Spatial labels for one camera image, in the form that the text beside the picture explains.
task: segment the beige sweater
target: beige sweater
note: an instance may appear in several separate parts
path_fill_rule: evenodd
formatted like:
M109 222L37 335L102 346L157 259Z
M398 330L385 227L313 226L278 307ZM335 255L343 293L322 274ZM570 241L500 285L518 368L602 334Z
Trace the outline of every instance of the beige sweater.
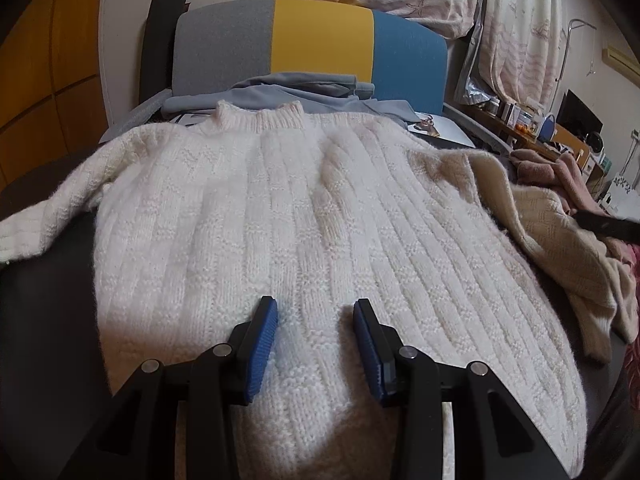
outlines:
M586 411L568 340L481 197L581 298L583 331L606 354L611 320L631 318L621 312L625 276L556 214L550 192L510 187L487 153L438 151L364 114L221 104L191 128L135 128L49 200L0 223L0 260L42 253L73 215L100 203L97 321L114 390L145 358L193 358L247 320L261 295L276 298L262 391L236 412L244 478L388 478L395 414L364 381L350 323L362 297L436 361L487 362L575 476Z

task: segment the multicolored headboard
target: multicolored headboard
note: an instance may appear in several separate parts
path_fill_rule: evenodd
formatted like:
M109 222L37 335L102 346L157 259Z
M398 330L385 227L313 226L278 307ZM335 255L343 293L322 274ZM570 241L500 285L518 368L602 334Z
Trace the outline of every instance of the multicolored headboard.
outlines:
M219 92L273 72L355 74L377 99L442 113L447 47L417 23L315 0L237 0L184 13L174 46L174 95Z

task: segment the wooden desk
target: wooden desk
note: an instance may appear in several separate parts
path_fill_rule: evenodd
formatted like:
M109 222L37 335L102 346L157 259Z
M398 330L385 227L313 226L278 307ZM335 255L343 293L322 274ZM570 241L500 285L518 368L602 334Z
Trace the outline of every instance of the wooden desk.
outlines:
M476 106L465 107L465 113L474 118L485 128L491 130L494 134L497 134L498 136L513 137L514 139L516 139L516 148L533 150L534 152L545 157L547 160L551 161L556 161L560 156L557 152L555 152L554 150L550 150L539 140L535 140L533 137L528 136L527 134L523 134L518 130L514 130L513 128L508 127L503 120L488 114L487 112L481 110Z

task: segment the curved metal pole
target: curved metal pole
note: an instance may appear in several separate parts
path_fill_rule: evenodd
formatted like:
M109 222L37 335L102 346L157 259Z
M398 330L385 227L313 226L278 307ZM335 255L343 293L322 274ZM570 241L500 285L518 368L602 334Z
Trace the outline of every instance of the curved metal pole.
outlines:
M549 110L551 110L551 108L554 106L554 102L556 101L556 95L558 94L558 87L560 86L560 80L562 79L562 76L564 75L564 67L566 65L566 57L569 54L569 41L571 40L571 31L574 30L574 28L580 28L580 27L591 27L593 30L598 30L598 27L596 27L595 25L591 25L591 23L589 22L585 22L584 20L581 20L580 18L574 18L572 20L569 20L569 27L568 27L568 31L566 34L566 45L564 47L564 58L562 58L562 68L560 69L560 75L558 77L556 77L556 90L554 91L554 98L551 99L551 104L549 105Z

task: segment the computer monitor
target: computer monitor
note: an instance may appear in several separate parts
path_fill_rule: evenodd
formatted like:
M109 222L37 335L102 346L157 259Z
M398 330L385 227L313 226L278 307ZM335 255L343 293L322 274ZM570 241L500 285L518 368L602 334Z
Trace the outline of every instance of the computer monitor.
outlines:
M571 90L568 90L562 99L556 123L564 126L580 140L584 140L591 132L600 133L602 130L600 120Z

